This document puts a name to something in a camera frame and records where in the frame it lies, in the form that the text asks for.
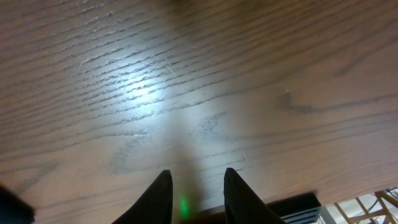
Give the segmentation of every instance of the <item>brown table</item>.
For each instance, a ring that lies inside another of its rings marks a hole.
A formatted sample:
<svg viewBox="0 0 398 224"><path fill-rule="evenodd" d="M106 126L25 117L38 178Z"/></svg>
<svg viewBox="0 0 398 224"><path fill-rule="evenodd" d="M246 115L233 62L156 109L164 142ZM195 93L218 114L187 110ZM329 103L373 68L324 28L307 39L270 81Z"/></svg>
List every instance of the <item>brown table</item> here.
<svg viewBox="0 0 398 224"><path fill-rule="evenodd" d="M196 209L398 185L398 2L0 2L0 181L111 223L163 169Z"/></svg>

